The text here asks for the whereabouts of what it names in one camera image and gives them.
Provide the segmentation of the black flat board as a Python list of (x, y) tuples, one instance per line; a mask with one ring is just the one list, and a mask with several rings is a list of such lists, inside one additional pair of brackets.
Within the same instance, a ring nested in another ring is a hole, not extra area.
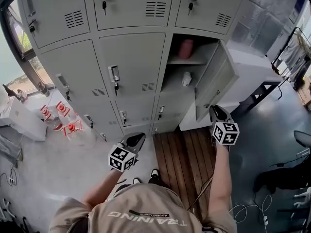
[(5, 89), (5, 91), (7, 92), (7, 94), (8, 94), (8, 97), (16, 97), (16, 98), (18, 98), (18, 96), (17, 96), (17, 94), (13, 91), (13, 90), (11, 90), (11, 89), (9, 89), (6, 85), (2, 85), (3, 87), (4, 87), (4, 89)]

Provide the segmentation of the beige printed t-shirt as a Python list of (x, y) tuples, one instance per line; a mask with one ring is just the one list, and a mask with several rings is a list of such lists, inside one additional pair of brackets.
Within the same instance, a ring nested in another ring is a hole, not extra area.
[(50, 233), (70, 233), (86, 219), (86, 233), (237, 233), (237, 225), (227, 211), (209, 218), (204, 227), (184, 209), (172, 190), (156, 184), (134, 184), (121, 189), (107, 202), (88, 210), (73, 198), (64, 200), (50, 224)]

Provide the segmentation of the grey metal locker cabinet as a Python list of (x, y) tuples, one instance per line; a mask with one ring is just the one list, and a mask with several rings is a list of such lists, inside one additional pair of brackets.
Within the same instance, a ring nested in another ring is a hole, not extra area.
[(227, 41), (243, 0), (17, 0), (34, 52), (103, 139), (201, 122), (239, 78)]

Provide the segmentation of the white crumpled cloth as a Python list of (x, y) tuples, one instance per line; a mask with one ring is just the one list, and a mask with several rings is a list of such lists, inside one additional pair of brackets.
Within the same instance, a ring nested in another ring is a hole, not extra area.
[(182, 78), (182, 85), (184, 87), (188, 87), (190, 85), (191, 81), (192, 81), (191, 73), (188, 71), (184, 72), (183, 78)]

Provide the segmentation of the brown wooden slat platform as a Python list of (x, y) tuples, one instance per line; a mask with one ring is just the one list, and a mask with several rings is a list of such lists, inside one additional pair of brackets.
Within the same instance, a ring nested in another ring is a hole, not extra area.
[(200, 221), (207, 219), (216, 149), (208, 127), (153, 136), (162, 180)]

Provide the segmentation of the black metal table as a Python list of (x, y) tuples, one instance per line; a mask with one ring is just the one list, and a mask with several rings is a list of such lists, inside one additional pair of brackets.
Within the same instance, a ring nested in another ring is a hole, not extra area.
[(280, 100), (283, 96), (281, 86), (287, 82), (287, 78), (281, 82), (279, 81), (265, 81), (263, 82), (246, 100), (240, 102), (239, 106), (232, 112), (233, 116), (242, 116), (254, 107), (256, 107), (261, 101), (263, 101), (272, 91), (279, 91)]

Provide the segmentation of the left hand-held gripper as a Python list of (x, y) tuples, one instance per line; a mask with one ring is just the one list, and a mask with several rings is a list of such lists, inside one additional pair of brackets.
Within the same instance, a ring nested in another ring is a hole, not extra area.
[(129, 133), (113, 145), (108, 154), (108, 164), (112, 169), (124, 172), (133, 166), (146, 139), (145, 133)]

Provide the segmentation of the black fabric bundle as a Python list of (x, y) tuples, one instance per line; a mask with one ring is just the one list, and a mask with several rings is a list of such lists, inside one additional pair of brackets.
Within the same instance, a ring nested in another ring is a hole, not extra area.
[(273, 194), (276, 188), (297, 190), (311, 184), (311, 167), (296, 165), (291, 168), (279, 168), (260, 173), (254, 181), (253, 192), (257, 193), (263, 186)]

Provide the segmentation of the grey fabric bundle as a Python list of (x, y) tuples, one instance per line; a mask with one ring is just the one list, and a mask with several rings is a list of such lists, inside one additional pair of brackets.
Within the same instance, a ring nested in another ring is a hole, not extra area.
[(0, 134), (0, 157), (18, 168), (18, 162), (23, 160), (22, 148)]

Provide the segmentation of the black round stool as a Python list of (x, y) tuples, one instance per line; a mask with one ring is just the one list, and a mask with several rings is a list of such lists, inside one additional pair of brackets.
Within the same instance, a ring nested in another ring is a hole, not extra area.
[(311, 148), (311, 134), (295, 130), (294, 138), (303, 147)]

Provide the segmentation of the dark metal bottle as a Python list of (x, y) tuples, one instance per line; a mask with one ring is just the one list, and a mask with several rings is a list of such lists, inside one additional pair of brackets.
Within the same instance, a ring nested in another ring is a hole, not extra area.
[(48, 90), (48, 88), (42, 83), (39, 82), (37, 84), (38, 90), (45, 96), (45, 97), (49, 97), (50, 96), (50, 92)]

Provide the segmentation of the black clothes rack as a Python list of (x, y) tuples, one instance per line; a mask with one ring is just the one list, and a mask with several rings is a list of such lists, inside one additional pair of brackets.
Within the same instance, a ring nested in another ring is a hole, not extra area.
[(294, 90), (298, 90), (298, 88), (300, 88), (302, 86), (302, 84), (304, 83), (303, 81), (303, 75), (300, 75), (298, 80), (296, 82), (291, 82), (289, 79), (289, 70), (286, 66), (286, 64), (281, 60), (280, 56), (283, 53), (285, 47), (287, 46), (288, 42), (290, 41), (292, 35), (295, 32), (301, 32), (303, 34), (303, 37), (305, 38), (305, 40), (307, 40), (307, 42), (309, 44), (311, 44), (311, 41), (306, 37), (306, 35), (303, 33), (303, 31), (301, 30), (301, 28), (299, 27), (295, 27), (292, 31), (292, 33), (290, 34), (290, 36), (288, 37), (287, 41), (285, 42), (284, 46), (282, 47), (282, 49), (280, 50), (279, 54), (276, 56), (276, 58), (274, 59), (274, 61), (271, 63), (272, 65), (272, 69), (273, 71), (279, 75), (282, 78), (282, 81), (285, 80), (287, 78), (287, 82), (289, 82), (290, 84), (293, 85)]

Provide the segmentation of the row of hanging pale garments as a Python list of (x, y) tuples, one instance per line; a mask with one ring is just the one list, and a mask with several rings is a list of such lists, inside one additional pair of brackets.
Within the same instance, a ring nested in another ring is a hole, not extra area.
[(301, 32), (295, 32), (280, 58), (290, 72), (290, 81), (296, 82), (300, 75), (305, 75), (311, 65), (311, 44)]

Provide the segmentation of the large black-framed window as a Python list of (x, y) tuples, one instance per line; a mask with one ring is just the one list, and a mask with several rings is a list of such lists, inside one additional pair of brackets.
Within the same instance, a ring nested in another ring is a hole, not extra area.
[(40, 92), (37, 87), (39, 82), (48, 90), (54, 88), (23, 28), (17, 0), (0, 0), (0, 29), (14, 58), (13, 66), (0, 74), (0, 84), (15, 92), (21, 89), (27, 94)]

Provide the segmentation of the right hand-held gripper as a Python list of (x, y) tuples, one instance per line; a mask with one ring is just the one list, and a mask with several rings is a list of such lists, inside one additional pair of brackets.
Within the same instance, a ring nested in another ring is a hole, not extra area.
[(235, 145), (240, 130), (238, 124), (231, 118), (231, 114), (219, 105), (209, 108), (210, 121), (213, 126), (212, 137), (220, 145)]

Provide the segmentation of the person's left forearm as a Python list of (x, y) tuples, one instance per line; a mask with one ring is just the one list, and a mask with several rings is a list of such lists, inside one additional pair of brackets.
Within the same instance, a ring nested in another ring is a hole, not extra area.
[(84, 204), (89, 210), (92, 210), (98, 204), (104, 203), (121, 176), (122, 172), (118, 170), (114, 169), (109, 171), (102, 181), (83, 196), (82, 204)]

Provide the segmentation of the person's right forearm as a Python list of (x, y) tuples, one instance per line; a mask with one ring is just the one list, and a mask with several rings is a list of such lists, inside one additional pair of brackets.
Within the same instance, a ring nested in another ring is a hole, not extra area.
[(226, 146), (216, 144), (216, 162), (211, 182), (208, 204), (208, 216), (217, 212), (229, 212), (232, 193), (232, 180), (229, 166), (229, 150)]

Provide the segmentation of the grey locker door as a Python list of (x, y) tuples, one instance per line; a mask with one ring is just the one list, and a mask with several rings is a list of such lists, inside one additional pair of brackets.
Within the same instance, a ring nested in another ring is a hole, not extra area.
[(232, 56), (223, 40), (208, 61), (195, 88), (196, 121), (200, 122), (209, 113), (209, 108), (216, 105), (239, 78)]

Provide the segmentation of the white box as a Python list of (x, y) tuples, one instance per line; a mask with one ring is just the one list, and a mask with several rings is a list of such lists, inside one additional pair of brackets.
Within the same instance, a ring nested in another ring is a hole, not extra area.
[(34, 141), (46, 140), (47, 125), (16, 97), (10, 97), (6, 109), (0, 113), (0, 124), (8, 125)]

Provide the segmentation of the brown cardboard box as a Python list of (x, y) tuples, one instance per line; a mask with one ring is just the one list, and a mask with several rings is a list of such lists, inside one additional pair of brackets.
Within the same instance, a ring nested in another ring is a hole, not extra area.
[(304, 79), (303, 85), (298, 89), (298, 94), (303, 106), (311, 104), (311, 76)]

